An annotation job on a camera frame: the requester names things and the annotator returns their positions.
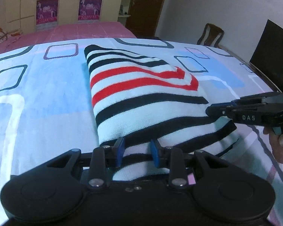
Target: red stripe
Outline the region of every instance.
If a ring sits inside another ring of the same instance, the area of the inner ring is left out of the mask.
[[[96,84],[97,82],[111,77],[111,76],[116,76],[116,75],[120,75],[120,74],[125,74],[125,73],[129,73],[129,72],[144,72],[144,73],[148,73],[150,75],[153,76],[157,76],[160,78],[164,78],[164,79],[170,79],[170,78],[177,78],[177,79],[183,79],[184,78],[184,71],[182,69],[180,69],[179,67],[176,67],[177,70],[176,71],[164,71],[164,72],[153,72],[151,70],[147,70],[147,69],[142,69],[140,67],[136,67],[136,66],[127,66],[127,67],[120,67],[120,68],[116,68],[116,69],[109,69],[106,71],[103,71],[101,73],[96,74],[90,82],[90,87],[92,88],[94,86],[94,84]]]
[[[100,90],[99,92],[97,92],[92,98],[92,105],[95,106],[97,102],[101,101],[102,99],[114,93],[133,89],[136,87],[142,87],[142,86],[164,86],[164,87],[180,88],[180,89],[185,89],[189,91],[197,91],[198,80],[194,76],[192,76],[190,85],[175,85],[175,84],[171,84],[168,82],[164,82],[162,80],[148,78],[148,77],[133,79],[133,80],[125,81],[125,82],[119,82],[119,83],[110,85]]]
[[[277,173],[277,170],[275,168],[274,165],[272,165],[268,175],[267,175],[267,178],[266,178],[266,181],[269,182],[270,184],[272,184],[272,181],[275,179],[275,175]]]
[[[277,214],[275,213],[274,208],[271,209],[269,214],[269,221],[274,224],[275,226],[281,226],[281,223],[277,217]]]

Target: human hand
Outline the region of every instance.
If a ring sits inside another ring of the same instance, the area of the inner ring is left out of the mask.
[[[269,143],[275,160],[283,164],[283,134],[277,136],[270,127],[265,127],[263,133],[269,135]]]

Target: pink bedspread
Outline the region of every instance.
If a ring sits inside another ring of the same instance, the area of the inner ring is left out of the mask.
[[[41,43],[86,38],[136,38],[119,22],[60,25],[54,29],[19,35],[0,44],[0,54]]]

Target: wooden chair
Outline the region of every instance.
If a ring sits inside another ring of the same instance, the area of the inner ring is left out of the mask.
[[[220,41],[221,41],[221,39],[224,35],[224,31],[221,28],[219,28],[219,27],[217,27],[216,25],[213,25],[213,24],[206,24],[205,25],[203,34],[199,38],[197,45],[200,45],[201,42],[203,41],[208,28],[209,28],[208,38],[204,41],[203,45],[210,47],[212,45],[213,41],[219,36],[219,34],[221,34],[220,37],[217,39],[216,43],[214,44],[214,47],[218,47],[218,44],[220,43]]]

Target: striped towel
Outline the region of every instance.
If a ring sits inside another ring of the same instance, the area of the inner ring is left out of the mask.
[[[122,167],[114,180],[167,173],[156,169],[149,142],[158,139],[185,153],[229,150],[238,136],[227,118],[209,118],[210,104],[197,79],[156,57],[90,45],[85,48],[92,106],[100,145],[126,137]]]

